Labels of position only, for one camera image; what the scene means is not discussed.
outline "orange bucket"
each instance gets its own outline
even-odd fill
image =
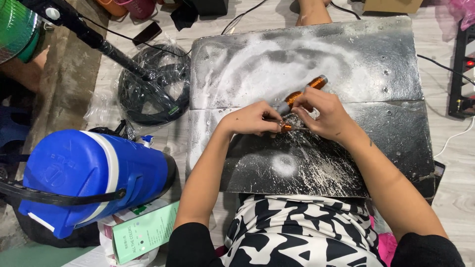
[[[97,2],[116,17],[122,17],[127,14],[127,9],[118,5],[114,0],[97,0]]]

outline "power strip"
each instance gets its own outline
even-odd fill
[[[467,30],[458,27],[454,71],[464,73],[470,79],[475,78],[475,25]],[[456,118],[468,118],[475,115],[475,85],[460,75],[452,75],[448,114]]]

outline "white cable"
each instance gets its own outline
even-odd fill
[[[474,126],[474,122],[475,122],[475,116],[472,117],[472,122],[470,123],[470,125],[468,126],[468,128],[467,128],[465,131],[463,131],[463,132],[461,132],[461,133],[458,133],[458,134],[456,134],[456,135],[450,136],[450,137],[447,139],[447,141],[446,141],[446,143],[444,144],[444,147],[442,148],[442,150],[439,152],[439,154],[435,155],[434,158],[437,157],[437,156],[439,156],[440,154],[442,154],[442,152],[444,152],[445,148],[447,147],[448,141],[450,141],[450,139],[452,139],[452,138],[454,138],[454,137],[456,137],[456,136],[459,136],[459,135],[463,135],[463,134],[465,134],[466,132],[470,131],[470,130],[473,128],[473,126]]]

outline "hand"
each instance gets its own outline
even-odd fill
[[[314,107],[320,112],[316,119],[305,111],[312,112]],[[292,113],[297,114],[314,134],[340,143],[351,139],[360,129],[346,113],[336,95],[309,86],[305,88],[303,95],[295,99]]]
[[[232,134],[256,134],[263,132],[279,133],[277,123],[263,121],[263,117],[282,120],[282,117],[266,101],[260,101],[239,110],[229,113],[220,122],[218,127],[224,128]]]

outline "blue jug handle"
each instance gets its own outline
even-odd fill
[[[130,174],[129,179],[127,180],[127,187],[126,187],[126,194],[125,196],[119,200],[117,203],[118,206],[125,206],[126,203],[130,200],[130,197],[132,196],[133,190],[135,188],[135,180],[137,180],[137,177],[142,176],[142,174]]]

